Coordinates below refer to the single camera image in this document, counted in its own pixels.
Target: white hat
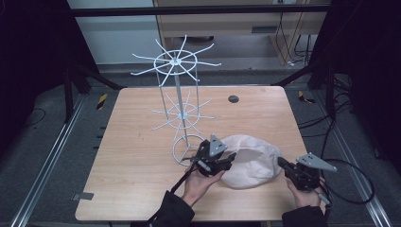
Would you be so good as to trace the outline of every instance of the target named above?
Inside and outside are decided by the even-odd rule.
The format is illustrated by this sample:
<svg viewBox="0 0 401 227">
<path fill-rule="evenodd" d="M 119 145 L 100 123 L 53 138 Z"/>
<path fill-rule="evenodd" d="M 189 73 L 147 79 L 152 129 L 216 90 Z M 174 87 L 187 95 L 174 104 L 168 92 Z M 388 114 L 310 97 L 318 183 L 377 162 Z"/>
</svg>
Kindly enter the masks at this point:
<svg viewBox="0 0 401 227">
<path fill-rule="evenodd" d="M 278 147 L 243 134 L 228 136 L 221 142 L 228 147 L 221 158 L 236 152 L 233 165 L 221 178 L 230 187 L 256 187 L 274 179 L 280 173 L 277 157 L 282 155 Z"/>
</svg>

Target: wooden table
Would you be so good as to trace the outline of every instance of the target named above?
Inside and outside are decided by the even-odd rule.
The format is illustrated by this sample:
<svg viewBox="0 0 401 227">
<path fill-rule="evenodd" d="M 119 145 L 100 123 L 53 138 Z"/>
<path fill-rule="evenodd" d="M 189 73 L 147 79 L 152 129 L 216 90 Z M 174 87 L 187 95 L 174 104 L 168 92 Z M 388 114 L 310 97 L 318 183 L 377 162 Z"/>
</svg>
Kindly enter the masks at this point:
<svg viewBox="0 0 401 227">
<path fill-rule="evenodd" d="M 186 100 L 196 104 L 196 88 L 182 87 Z M 175 88 L 163 88 L 175 102 Z M 222 139 L 248 134 L 274 144 L 284 158 L 306 154 L 305 145 L 282 87 L 236 86 L 199 87 L 200 115 L 196 124 L 203 138 L 215 134 Z M 228 97 L 239 97 L 231 103 Z M 176 130 L 164 126 L 160 90 L 126 88 L 121 90 L 105 131 L 84 192 L 94 193 L 91 201 L 81 200 L 76 212 L 79 220 L 147 220 L 159 208 L 163 195 L 183 175 L 186 167 L 172 157 Z M 183 186 L 176 194 L 181 196 Z M 211 186 L 193 207 L 194 220 L 276 220 L 294 209 L 284 171 L 275 180 L 252 189 L 235 190 L 223 182 Z"/>
</svg>

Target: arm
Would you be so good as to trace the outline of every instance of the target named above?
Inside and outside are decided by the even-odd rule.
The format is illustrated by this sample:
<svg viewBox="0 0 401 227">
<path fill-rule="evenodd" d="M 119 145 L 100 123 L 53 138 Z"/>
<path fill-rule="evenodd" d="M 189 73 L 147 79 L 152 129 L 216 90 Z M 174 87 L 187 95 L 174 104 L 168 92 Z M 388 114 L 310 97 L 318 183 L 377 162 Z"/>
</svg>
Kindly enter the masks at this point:
<svg viewBox="0 0 401 227">
<path fill-rule="evenodd" d="M 218 182 L 224 171 L 216 176 L 205 177 L 195 170 L 185 181 L 185 189 L 181 198 L 166 192 L 157 218 L 151 223 L 152 227 L 184 227 L 188 226 L 195 212 L 192 206 L 203 197 L 209 187 Z"/>
<path fill-rule="evenodd" d="M 318 194 L 322 193 L 320 188 L 316 191 L 299 191 L 292 181 L 286 178 L 288 189 L 292 192 L 297 209 L 283 214 L 284 227 L 327 227 Z"/>
</svg>

